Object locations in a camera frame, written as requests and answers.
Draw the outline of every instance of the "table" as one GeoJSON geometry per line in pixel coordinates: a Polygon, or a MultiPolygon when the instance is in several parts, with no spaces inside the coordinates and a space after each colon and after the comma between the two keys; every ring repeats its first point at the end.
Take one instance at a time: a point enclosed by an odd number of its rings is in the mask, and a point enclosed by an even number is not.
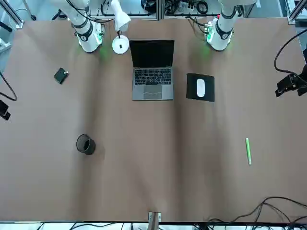
{"type": "MultiPolygon", "coordinates": [[[[188,20],[133,20],[129,39],[175,40],[174,100],[136,102],[130,50],[113,53],[112,23],[92,54],[69,22],[25,24],[5,70],[18,101],[0,121],[0,219],[147,221],[158,211],[162,221],[228,221],[267,196],[307,203],[307,100],[275,96],[285,75],[274,58],[294,34],[286,18],[240,19],[216,52],[188,20]],[[60,67],[70,72],[63,85],[53,79],[60,67]],[[214,103],[186,98],[188,72],[215,77],[214,103]],[[96,142],[93,156],[76,150],[82,133],[96,142]]],[[[297,40],[278,59],[298,73],[304,64],[297,40]]],[[[271,203],[291,218],[306,214],[271,203]]],[[[281,222],[268,208],[260,221],[281,222]]]]}

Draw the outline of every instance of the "lamp head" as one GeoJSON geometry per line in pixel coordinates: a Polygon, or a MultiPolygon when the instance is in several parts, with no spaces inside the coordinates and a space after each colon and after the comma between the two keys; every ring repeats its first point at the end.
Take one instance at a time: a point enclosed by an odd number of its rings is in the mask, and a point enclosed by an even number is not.
{"type": "Polygon", "coordinates": [[[115,15],[115,30],[126,31],[128,28],[128,23],[131,21],[131,18],[121,9],[118,0],[112,0],[111,8],[115,15]]]}

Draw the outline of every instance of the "laptop trackpad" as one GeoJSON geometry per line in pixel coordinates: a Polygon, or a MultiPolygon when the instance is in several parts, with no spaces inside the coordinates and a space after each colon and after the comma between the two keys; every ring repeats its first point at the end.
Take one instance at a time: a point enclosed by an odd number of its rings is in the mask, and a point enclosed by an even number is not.
{"type": "Polygon", "coordinates": [[[145,100],[162,99],[162,85],[145,85],[144,99],[145,100]]]}

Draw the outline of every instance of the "white lamp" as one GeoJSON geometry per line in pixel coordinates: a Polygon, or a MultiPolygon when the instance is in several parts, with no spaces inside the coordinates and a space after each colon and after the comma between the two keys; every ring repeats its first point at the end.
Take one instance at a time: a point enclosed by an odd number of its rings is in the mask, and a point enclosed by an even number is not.
{"type": "Polygon", "coordinates": [[[113,40],[112,48],[115,53],[124,54],[129,49],[129,39],[124,35],[120,35],[120,31],[128,29],[128,23],[131,21],[131,18],[121,9],[118,0],[112,0],[111,8],[115,15],[114,26],[118,34],[113,40]]]}

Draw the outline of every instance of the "marker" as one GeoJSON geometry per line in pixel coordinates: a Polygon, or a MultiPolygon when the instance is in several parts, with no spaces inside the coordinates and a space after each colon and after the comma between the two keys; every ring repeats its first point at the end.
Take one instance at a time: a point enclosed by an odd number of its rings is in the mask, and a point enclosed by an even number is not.
{"type": "Polygon", "coordinates": [[[249,139],[248,138],[245,139],[245,143],[246,143],[246,153],[248,155],[248,164],[251,165],[251,154],[250,154],[249,139]]]}

